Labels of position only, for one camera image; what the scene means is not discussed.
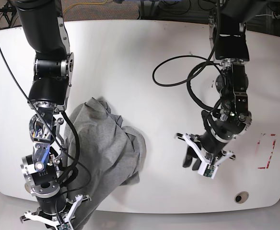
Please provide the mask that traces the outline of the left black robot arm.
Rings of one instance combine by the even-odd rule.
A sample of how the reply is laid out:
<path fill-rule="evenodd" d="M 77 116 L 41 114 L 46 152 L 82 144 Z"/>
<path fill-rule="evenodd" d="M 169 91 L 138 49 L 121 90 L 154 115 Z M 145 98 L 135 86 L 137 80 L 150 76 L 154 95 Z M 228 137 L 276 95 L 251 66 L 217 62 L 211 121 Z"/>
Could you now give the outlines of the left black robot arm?
<path fill-rule="evenodd" d="M 221 69 L 216 79 L 219 100 L 213 107 L 204 105 L 192 91 L 191 81 L 187 90 L 201 112 L 205 133 L 187 135 L 195 146 L 188 145 L 183 167 L 194 171 L 207 162 L 204 176 L 216 171 L 217 162 L 235 155 L 224 151 L 224 147 L 236 136 L 243 134 L 251 125 L 252 115 L 248 109 L 248 77 L 245 63 L 249 61 L 246 44 L 246 22 L 255 17 L 266 5 L 266 0 L 219 0 L 210 10 L 210 44 L 213 56 L 209 61 L 196 65 L 190 72 L 192 77 L 202 67 L 217 66 Z"/>

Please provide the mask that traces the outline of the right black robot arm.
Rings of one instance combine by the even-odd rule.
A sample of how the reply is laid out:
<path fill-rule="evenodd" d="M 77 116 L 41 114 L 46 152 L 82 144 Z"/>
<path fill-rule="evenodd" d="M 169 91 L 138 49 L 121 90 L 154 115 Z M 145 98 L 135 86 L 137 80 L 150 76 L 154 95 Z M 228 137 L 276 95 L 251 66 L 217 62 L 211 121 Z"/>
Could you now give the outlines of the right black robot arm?
<path fill-rule="evenodd" d="M 90 197 L 66 196 L 68 184 L 78 176 L 80 141 L 76 139 L 76 153 L 69 156 L 59 133 L 63 123 L 72 126 L 65 111 L 74 64 L 62 5 L 59 0 L 15 0 L 13 5 L 36 53 L 28 95 L 28 104 L 35 110 L 29 122 L 33 152 L 23 157 L 21 169 L 25 188 L 39 207 L 35 212 L 26 211 L 21 221 L 38 221 L 51 230 L 71 230 L 76 209 Z"/>

